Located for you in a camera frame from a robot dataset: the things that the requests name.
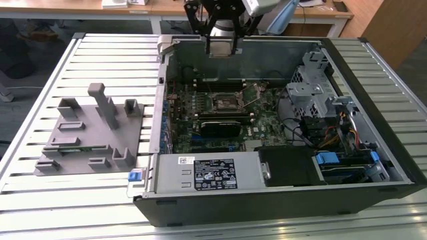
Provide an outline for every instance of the desk leg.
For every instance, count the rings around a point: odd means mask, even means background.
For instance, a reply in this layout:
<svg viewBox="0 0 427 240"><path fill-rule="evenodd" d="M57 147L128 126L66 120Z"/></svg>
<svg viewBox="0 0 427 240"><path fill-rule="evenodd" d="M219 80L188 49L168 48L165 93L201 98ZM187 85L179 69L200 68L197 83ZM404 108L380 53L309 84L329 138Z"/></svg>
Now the desk leg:
<svg viewBox="0 0 427 240"><path fill-rule="evenodd" d="M331 27L331 30L327 33L328 38L337 38L341 34L341 31L344 29L345 23L347 23L347 18L336 18L335 23Z"/></svg>
<svg viewBox="0 0 427 240"><path fill-rule="evenodd" d="M150 28L152 28L152 34L161 34L161 27L160 27L160 16L149 16L149 22L150 22Z"/></svg>
<svg viewBox="0 0 427 240"><path fill-rule="evenodd" d="M14 96L0 82L0 100L2 100L4 102L12 102L13 98Z"/></svg>

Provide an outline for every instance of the white cable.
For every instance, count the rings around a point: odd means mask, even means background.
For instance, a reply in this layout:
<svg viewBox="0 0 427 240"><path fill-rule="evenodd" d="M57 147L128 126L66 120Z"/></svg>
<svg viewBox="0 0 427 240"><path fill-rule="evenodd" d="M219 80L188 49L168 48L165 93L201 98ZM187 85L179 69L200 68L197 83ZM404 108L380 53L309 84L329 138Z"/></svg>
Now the white cable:
<svg viewBox="0 0 427 240"><path fill-rule="evenodd" d="M6 87L6 89L42 89L42 86L13 86Z"/></svg>

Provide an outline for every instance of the metal bracket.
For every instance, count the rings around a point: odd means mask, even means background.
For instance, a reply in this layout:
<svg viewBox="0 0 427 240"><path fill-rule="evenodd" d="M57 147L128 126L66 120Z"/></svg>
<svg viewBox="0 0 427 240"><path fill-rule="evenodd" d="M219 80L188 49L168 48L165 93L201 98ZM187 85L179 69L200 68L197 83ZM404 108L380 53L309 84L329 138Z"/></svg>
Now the metal bracket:
<svg viewBox="0 0 427 240"><path fill-rule="evenodd" d="M160 55L172 51L173 46L172 35L161 35L157 39L157 51Z"/></svg>

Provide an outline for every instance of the grey plastic holder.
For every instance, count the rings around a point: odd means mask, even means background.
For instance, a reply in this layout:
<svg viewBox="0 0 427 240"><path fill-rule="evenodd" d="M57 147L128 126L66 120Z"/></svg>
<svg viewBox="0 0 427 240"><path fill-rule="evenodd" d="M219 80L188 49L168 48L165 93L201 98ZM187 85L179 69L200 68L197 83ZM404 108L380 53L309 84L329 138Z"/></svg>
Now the grey plastic holder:
<svg viewBox="0 0 427 240"><path fill-rule="evenodd" d="M34 175L128 172L136 164L144 105L126 99L114 105L104 85L92 83L88 94L97 105L78 105L62 98Z"/></svg>

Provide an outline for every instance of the power supply label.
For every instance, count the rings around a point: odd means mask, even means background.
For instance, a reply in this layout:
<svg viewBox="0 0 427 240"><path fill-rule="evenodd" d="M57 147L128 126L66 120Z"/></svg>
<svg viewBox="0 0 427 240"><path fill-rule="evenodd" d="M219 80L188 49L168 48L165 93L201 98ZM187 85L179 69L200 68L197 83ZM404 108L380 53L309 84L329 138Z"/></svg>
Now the power supply label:
<svg viewBox="0 0 427 240"><path fill-rule="evenodd" d="M233 159L195 160L193 188L197 191L237 188Z"/></svg>

